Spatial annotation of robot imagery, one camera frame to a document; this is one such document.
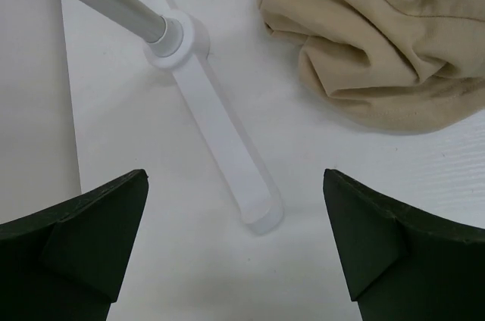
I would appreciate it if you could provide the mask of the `beige t shirt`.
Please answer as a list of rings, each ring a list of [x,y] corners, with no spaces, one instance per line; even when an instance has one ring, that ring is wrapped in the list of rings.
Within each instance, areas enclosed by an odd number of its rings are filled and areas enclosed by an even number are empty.
[[[354,121],[432,132],[484,108],[484,0],[257,0],[299,77]]]

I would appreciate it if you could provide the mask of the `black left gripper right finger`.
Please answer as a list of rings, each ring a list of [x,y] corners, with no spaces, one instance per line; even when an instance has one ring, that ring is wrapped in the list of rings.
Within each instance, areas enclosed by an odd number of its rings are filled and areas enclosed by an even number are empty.
[[[324,200],[363,320],[482,320],[484,230],[438,217],[327,169]]]

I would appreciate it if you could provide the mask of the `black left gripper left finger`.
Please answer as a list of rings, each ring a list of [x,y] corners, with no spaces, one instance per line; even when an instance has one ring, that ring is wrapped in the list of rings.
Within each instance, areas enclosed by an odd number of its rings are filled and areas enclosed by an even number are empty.
[[[132,170],[1,225],[3,320],[105,320],[119,297],[149,192]]]

